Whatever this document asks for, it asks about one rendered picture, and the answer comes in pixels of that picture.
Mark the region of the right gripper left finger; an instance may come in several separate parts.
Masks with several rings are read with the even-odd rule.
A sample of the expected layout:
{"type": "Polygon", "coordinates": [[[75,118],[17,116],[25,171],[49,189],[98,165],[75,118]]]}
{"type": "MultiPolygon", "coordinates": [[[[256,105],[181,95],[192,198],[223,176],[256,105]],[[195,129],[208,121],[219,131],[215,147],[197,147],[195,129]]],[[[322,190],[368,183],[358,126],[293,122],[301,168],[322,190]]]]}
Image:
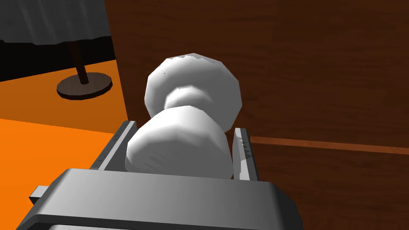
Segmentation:
{"type": "Polygon", "coordinates": [[[124,121],[93,162],[91,170],[125,171],[127,144],[137,132],[135,121],[124,121]]]}

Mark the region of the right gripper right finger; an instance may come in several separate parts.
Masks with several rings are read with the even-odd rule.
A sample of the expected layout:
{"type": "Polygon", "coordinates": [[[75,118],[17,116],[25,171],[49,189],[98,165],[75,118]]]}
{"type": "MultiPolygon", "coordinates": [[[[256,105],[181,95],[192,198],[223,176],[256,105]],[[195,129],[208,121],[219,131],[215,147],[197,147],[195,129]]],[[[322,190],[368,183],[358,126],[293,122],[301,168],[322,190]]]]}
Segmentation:
{"type": "Polygon", "coordinates": [[[236,128],[234,131],[232,162],[234,168],[233,178],[235,180],[260,180],[250,135],[244,128],[236,128]]]}

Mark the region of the white door knob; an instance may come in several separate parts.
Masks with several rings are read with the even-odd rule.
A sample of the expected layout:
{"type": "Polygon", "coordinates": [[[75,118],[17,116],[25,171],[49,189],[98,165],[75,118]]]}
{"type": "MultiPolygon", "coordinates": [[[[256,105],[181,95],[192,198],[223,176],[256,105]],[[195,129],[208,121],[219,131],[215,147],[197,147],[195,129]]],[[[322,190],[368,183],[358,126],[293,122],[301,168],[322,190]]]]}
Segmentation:
{"type": "Polygon", "coordinates": [[[145,106],[151,118],[127,144],[127,171],[231,179],[226,132],[242,100],[222,62],[195,53],[167,58],[148,77],[145,106]]]}

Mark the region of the dark brown wooden door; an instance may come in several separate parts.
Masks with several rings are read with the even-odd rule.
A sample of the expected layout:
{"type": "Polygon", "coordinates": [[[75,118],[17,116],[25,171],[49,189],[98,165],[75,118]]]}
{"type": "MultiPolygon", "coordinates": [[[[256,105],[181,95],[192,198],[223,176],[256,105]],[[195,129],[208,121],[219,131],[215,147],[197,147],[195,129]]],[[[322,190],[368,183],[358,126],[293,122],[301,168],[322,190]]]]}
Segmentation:
{"type": "Polygon", "coordinates": [[[409,0],[105,0],[127,117],[197,53],[238,79],[260,178],[305,230],[409,230],[409,0]]]}

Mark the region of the round table with grey cloth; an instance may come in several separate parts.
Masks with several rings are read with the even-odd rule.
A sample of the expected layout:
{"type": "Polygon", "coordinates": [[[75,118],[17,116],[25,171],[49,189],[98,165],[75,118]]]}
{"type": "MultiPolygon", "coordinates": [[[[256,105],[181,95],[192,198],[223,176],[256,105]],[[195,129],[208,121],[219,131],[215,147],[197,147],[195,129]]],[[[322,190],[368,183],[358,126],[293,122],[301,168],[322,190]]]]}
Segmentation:
{"type": "Polygon", "coordinates": [[[91,99],[112,88],[108,75],[86,71],[79,48],[80,40],[110,34],[105,0],[0,0],[1,40],[69,46],[76,75],[58,83],[57,94],[64,99],[91,99]]]}

